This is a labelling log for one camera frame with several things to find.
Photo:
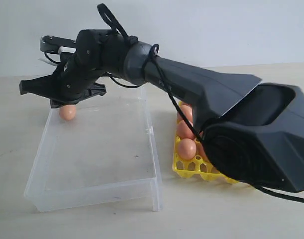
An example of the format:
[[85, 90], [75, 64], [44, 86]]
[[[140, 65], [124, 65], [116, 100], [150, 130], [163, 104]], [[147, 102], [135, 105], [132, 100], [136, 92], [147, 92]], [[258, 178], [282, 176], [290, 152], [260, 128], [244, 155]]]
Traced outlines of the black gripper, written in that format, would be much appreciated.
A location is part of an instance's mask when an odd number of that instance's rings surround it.
[[31, 93], [49, 99], [52, 109], [76, 105], [94, 96], [105, 95], [105, 85], [96, 82], [104, 73], [99, 66], [98, 53], [76, 50], [51, 75], [20, 81], [19, 91], [21, 95]]

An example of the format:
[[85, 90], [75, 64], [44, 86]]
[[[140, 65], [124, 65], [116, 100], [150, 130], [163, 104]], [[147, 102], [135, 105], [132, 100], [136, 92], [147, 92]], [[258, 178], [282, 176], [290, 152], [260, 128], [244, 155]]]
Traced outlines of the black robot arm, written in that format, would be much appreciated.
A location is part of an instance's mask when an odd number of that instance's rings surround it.
[[222, 174], [256, 188], [304, 191], [304, 93], [254, 75], [207, 70], [158, 56], [158, 45], [124, 30], [82, 30], [76, 41], [46, 36], [45, 49], [75, 48], [48, 76], [23, 80], [21, 94], [57, 108], [95, 95], [101, 76], [150, 83], [193, 109], [193, 132]]

